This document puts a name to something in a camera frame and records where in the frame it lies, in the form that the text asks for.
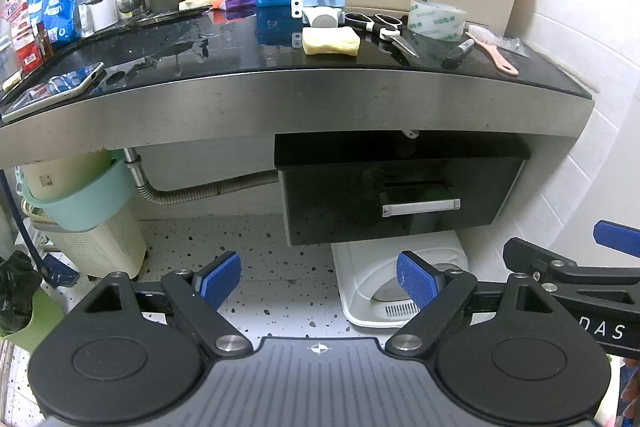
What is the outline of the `black handled scissors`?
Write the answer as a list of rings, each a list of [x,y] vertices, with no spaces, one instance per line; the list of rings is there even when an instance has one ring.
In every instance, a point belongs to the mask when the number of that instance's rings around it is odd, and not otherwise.
[[[375,36],[378,41],[391,43],[408,57],[420,57],[414,47],[402,35],[402,21],[397,17],[380,13],[368,15],[361,12],[346,12],[344,22],[351,28]]]

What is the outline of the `teal plastic basin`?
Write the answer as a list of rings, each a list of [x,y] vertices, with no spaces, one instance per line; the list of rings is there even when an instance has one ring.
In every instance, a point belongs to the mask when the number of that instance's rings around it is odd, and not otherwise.
[[[55,200],[42,200],[32,195],[26,180],[23,197],[30,205],[40,208],[66,231],[82,232],[102,225],[124,208],[134,195],[134,180],[122,158],[101,176],[73,194]]]

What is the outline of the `pink handled brush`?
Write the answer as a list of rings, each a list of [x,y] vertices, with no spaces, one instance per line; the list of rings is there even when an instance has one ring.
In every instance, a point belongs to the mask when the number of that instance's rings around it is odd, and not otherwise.
[[[498,72],[518,77],[518,70],[498,50],[498,37],[492,31],[480,25],[469,24],[466,34],[490,57]]]

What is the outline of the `light blue white gadget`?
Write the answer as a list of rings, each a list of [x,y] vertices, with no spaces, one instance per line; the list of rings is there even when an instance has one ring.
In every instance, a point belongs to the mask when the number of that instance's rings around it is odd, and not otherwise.
[[[291,16],[304,26],[334,28],[345,23],[346,0],[291,0]]]

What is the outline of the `black marker pen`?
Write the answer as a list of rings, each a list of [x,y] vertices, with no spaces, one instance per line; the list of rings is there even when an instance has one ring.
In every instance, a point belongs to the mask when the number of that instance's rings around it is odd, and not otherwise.
[[[455,48],[450,50],[446,57],[442,60],[442,67],[446,69],[457,68],[467,57],[475,46],[473,38],[467,38],[459,43]]]

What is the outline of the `smartphone on counter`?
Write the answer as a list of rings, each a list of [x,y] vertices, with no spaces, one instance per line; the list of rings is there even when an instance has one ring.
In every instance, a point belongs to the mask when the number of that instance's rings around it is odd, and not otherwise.
[[[97,62],[51,77],[22,93],[1,112],[3,124],[32,115],[55,104],[84,94],[104,73],[104,63]]]

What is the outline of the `clear tape roll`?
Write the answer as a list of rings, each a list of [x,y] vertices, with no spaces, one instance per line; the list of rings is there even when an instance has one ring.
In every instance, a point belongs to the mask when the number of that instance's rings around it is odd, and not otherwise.
[[[407,27],[414,34],[442,41],[459,41],[466,12],[455,6],[427,0],[410,0]]]

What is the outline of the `yellow sponge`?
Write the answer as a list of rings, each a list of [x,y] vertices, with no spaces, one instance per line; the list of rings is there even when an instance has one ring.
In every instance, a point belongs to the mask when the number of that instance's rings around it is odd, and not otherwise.
[[[357,56],[360,37],[349,26],[332,28],[305,27],[303,50],[307,55],[341,54]]]

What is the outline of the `black trash bag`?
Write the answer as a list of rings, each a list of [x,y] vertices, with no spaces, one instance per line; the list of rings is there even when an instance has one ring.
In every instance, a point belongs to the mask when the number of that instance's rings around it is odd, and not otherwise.
[[[0,265],[0,329],[13,334],[32,319],[32,298],[40,288],[41,274],[23,251],[14,251]]]

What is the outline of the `clear plastic wrapper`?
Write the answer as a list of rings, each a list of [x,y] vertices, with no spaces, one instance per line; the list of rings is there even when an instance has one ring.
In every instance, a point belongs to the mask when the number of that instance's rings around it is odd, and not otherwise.
[[[522,57],[528,57],[526,46],[521,42],[520,38],[498,37],[496,46],[503,51],[508,51]]]

